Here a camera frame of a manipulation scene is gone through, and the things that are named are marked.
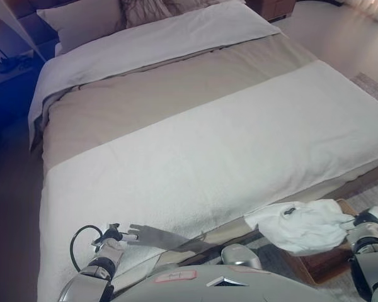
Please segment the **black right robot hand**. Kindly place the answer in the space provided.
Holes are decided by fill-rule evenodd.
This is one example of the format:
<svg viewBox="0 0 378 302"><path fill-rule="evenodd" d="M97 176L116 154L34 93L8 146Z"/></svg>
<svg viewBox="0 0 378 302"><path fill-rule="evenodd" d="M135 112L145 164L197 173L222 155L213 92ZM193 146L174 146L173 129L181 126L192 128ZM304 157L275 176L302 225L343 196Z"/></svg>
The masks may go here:
<svg viewBox="0 0 378 302"><path fill-rule="evenodd" d="M342 223L340 227L343 230L353 230L363 223L375 223L378 225L378 206L373 206L360 212L352 220Z"/></svg>

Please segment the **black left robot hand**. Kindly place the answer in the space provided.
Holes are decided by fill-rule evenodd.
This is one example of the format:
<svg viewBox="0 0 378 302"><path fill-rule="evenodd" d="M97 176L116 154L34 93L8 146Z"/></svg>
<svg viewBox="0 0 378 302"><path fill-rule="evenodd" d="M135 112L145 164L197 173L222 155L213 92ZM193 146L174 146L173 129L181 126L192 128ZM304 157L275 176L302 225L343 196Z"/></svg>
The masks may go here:
<svg viewBox="0 0 378 302"><path fill-rule="evenodd" d="M100 236L92 241L92 246L98 249L109 238L115 239L118 242L137 242L139 240L139 237L135 234L118 231L119 226L119 223L110 224L104 233L100 233Z"/></svg>

